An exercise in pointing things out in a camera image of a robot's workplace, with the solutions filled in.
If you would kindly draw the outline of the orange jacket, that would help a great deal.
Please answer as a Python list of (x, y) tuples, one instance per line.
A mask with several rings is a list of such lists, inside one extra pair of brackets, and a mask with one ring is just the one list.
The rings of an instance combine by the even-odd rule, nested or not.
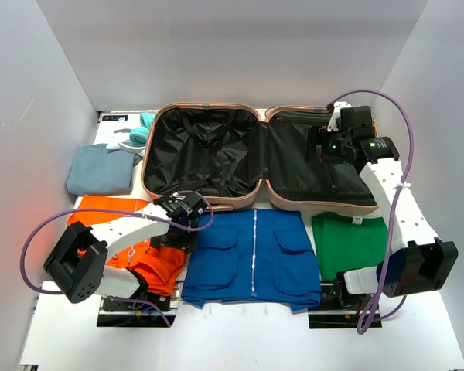
[(137, 213), (148, 205), (143, 199), (83, 196), (67, 224), (82, 223), (94, 237), (107, 243), (107, 256), (100, 284), (101, 296), (133, 298), (139, 289), (162, 296), (173, 293), (185, 266), (186, 252), (171, 247), (157, 250), (144, 232), (166, 232), (167, 225), (116, 212)]

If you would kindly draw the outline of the blue zip jacket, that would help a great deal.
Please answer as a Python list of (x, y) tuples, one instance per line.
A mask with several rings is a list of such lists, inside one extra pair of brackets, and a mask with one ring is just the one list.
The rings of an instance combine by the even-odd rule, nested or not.
[(207, 302), (287, 304), (315, 308), (322, 289), (302, 215), (279, 209), (249, 209), (205, 216), (191, 253), (181, 298)]

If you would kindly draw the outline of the pink suitcase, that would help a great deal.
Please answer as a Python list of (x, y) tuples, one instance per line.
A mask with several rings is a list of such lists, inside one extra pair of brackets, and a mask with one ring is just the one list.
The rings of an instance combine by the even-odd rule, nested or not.
[(161, 108), (141, 181), (153, 199), (190, 190), (221, 209), (244, 209), (265, 189), (283, 210), (364, 216), (377, 204), (352, 165), (331, 164), (318, 135), (332, 112), (280, 106), (176, 103)]

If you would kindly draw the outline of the green t-shirt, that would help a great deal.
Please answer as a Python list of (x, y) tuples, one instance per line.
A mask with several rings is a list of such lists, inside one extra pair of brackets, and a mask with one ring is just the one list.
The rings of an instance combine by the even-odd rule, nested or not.
[(323, 282), (340, 271), (376, 266), (385, 256), (387, 226), (383, 218), (322, 213), (312, 218), (316, 256)]

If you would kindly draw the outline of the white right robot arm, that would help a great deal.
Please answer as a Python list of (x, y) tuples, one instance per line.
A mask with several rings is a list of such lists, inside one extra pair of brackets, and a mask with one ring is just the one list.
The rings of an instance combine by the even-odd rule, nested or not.
[(390, 235), (390, 253), (377, 266), (336, 274), (335, 302), (352, 308), (362, 295), (382, 293), (392, 298), (440, 290), (459, 252), (452, 241), (438, 236), (421, 212), (404, 180), (395, 144), (377, 135), (370, 107), (336, 102), (330, 108), (329, 123), (314, 139), (321, 147), (322, 160), (355, 168)]

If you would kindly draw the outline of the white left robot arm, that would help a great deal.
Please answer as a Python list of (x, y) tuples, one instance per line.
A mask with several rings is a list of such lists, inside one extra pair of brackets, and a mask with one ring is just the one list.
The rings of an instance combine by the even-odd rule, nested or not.
[(69, 302), (81, 303), (97, 294), (140, 308), (148, 299), (148, 282), (130, 267), (107, 262), (144, 240), (161, 237), (185, 247), (194, 233), (206, 229), (200, 218), (211, 210), (200, 194), (183, 191), (163, 196), (134, 212), (117, 210), (119, 218), (85, 226), (69, 225), (43, 265)]

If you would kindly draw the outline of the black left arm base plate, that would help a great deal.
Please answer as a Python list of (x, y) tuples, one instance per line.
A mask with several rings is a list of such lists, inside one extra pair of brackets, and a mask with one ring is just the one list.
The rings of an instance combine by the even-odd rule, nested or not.
[(146, 300), (153, 303), (167, 318), (167, 322), (151, 305), (128, 303), (102, 298), (97, 316), (101, 328), (168, 328), (175, 321), (179, 299), (148, 293)]

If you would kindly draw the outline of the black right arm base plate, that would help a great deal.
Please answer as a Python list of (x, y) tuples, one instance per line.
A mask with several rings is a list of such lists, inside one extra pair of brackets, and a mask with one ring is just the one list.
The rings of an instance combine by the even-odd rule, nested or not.
[(308, 313), (309, 328), (314, 329), (356, 329), (364, 307), (371, 296), (363, 294), (350, 299), (346, 304), (333, 295), (333, 286), (322, 283), (322, 301), (310, 308)]

